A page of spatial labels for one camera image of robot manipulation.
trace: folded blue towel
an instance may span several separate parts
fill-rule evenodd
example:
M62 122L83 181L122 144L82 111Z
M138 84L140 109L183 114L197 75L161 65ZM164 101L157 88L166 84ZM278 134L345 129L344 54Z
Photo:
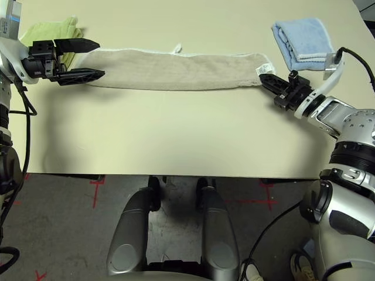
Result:
M289 70L325 69L327 53L333 53L333 48L319 19L276 22L272 31Z

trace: floor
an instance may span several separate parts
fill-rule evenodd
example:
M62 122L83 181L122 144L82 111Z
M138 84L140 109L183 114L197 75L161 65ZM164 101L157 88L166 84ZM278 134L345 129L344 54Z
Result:
M93 182L30 174L4 225L2 246L19 248L21 257L1 280L95 280L104 276L121 211L147 179L106 176ZM167 178L162 208L150 214L148 262L199 261L201 217L194 210L196 180ZM262 184L259 179L217 178L216 183L227 203L242 260L264 227L302 198L310 181ZM308 239L308 223L297 210L277 222L254 254L264 279L292 280L290 253Z

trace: towel tag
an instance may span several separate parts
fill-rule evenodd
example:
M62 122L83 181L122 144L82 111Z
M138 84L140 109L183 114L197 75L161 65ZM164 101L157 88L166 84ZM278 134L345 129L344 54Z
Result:
M262 64L261 66L259 66L258 68L255 69L258 76L260 74L265 74L265 73L273 73L274 72L274 67L271 63L265 63L265 64Z

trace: robotic hand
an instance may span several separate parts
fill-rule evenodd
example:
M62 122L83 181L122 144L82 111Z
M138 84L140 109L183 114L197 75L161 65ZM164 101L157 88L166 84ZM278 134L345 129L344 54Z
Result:
M356 109L326 97L343 71L342 52L357 56L375 82L370 68L354 52L341 48L328 57L336 71L321 88L297 71L289 81L262 74L263 86L276 94L275 105L307 118L336 139L330 162L314 182L299 208L312 226L319 280L374 280L375 244L375 110Z
M38 78L56 81L60 85L81 84L96 80L104 71L79 68L67 71L61 63L63 53L86 53L100 45L87 39L56 39L33 42L26 47L18 40L21 4L15 0L0 0L0 244L2 224L15 197L23 185L29 161L30 116L36 115L34 107L25 95L23 83L35 84ZM16 85L25 112L10 111L11 84ZM27 120L26 159L21 170L16 151L12 147L11 132L8 130L9 113L25 114ZM13 265L19 251L12 247L0 248L0 253L8 253L13 258L0 266L0 274Z

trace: table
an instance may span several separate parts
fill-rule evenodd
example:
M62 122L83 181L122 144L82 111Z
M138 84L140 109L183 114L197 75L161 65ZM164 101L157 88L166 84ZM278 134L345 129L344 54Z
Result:
M375 67L375 40L351 0L20 0L20 35L33 23L76 15L85 37L105 48L184 53L264 53L278 75L289 71L274 40L276 20L319 17L334 47L348 47ZM322 72L302 71L313 87ZM261 88L167 92L40 81L28 86L32 118L29 171L81 174L173 174L316 178L334 140L273 106ZM374 108L364 68L346 56L332 95ZM12 109L22 109L13 89ZM21 162L25 117L11 116Z

